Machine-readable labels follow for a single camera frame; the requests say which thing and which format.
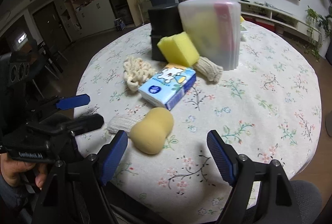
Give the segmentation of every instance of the camera lens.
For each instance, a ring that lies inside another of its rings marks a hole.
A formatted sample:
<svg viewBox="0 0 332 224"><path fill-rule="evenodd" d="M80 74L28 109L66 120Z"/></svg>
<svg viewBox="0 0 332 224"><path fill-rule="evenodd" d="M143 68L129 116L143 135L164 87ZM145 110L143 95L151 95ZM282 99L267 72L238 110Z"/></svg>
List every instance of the camera lens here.
<svg viewBox="0 0 332 224"><path fill-rule="evenodd" d="M25 67L25 76L27 76L29 74L29 70L30 70L30 65L27 64Z"/></svg>
<svg viewBox="0 0 332 224"><path fill-rule="evenodd" d="M11 81L12 82L14 82L15 81L15 78L16 78L16 66L14 66L13 68L12 68L12 72L11 72L11 74L10 74L10 79L11 79Z"/></svg>
<svg viewBox="0 0 332 224"><path fill-rule="evenodd" d="M23 74L24 74L24 65L21 64L19 68L19 80L23 78Z"/></svg>

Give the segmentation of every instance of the translucent plastic box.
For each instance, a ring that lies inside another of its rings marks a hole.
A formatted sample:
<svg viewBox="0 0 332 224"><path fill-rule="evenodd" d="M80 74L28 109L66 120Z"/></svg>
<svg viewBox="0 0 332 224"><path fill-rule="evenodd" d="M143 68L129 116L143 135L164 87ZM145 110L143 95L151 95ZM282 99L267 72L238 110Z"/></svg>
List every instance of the translucent plastic box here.
<svg viewBox="0 0 332 224"><path fill-rule="evenodd" d="M179 4L183 30L201 56L224 70L238 66L241 6L233 0L187 0Z"/></svg>

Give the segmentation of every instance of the bright light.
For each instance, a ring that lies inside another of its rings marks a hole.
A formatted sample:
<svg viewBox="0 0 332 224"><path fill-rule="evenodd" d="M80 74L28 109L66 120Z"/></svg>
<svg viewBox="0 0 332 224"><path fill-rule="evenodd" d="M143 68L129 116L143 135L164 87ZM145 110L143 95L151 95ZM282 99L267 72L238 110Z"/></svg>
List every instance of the bright light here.
<svg viewBox="0 0 332 224"><path fill-rule="evenodd" d="M27 34L24 33L19 39L18 39L18 42L19 44L27 37Z"/></svg>

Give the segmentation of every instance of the white knitted item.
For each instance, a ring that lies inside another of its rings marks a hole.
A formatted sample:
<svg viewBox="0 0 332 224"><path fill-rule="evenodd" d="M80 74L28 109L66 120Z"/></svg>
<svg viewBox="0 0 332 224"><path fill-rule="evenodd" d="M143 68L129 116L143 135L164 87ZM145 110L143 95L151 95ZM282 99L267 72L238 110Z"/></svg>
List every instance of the white knitted item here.
<svg viewBox="0 0 332 224"><path fill-rule="evenodd" d="M140 57L127 57L123 63L123 67L124 80L131 91L137 91L142 84L157 73L149 62L143 61Z"/></svg>
<svg viewBox="0 0 332 224"><path fill-rule="evenodd" d="M128 136L132 127L143 120L141 115L115 115L108 123L106 135L116 134L119 130L125 131Z"/></svg>
<svg viewBox="0 0 332 224"><path fill-rule="evenodd" d="M200 59L193 65L193 68L206 76L209 81L219 82L223 68L214 64L206 57Z"/></svg>

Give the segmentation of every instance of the floral pattern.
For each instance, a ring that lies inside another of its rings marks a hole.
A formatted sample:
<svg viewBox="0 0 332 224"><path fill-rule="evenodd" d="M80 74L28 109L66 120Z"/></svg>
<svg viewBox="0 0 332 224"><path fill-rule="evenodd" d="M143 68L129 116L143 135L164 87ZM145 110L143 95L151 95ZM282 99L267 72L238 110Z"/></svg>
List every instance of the floral pattern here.
<svg viewBox="0 0 332 224"><path fill-rule="evenodd" d="M247 21L243 25L248 33L240 43L238 67L224 71L217 84L197 72L194 87L171 110L174 126L164 149L148 156L129 139L114 173L115 186L170 223L214 222L225 206L231 188L206 146L210 130L253 161L279 160L289 178L315 153L322 114L313 68L279 36ZM75 108L74 117L98 113L105 121L100 130L76 136L84 157L113 139L105 134L113 116L143 117L153 107L127 89L122 67L129 55L141 57L157 71L165 66L151 59L150 34L148 24L119 37L84 71L77 94L88 94L90 103ZM258 191L254 184L249 206L256 203ZM160 197L161 204L156 202Z"/></svg>

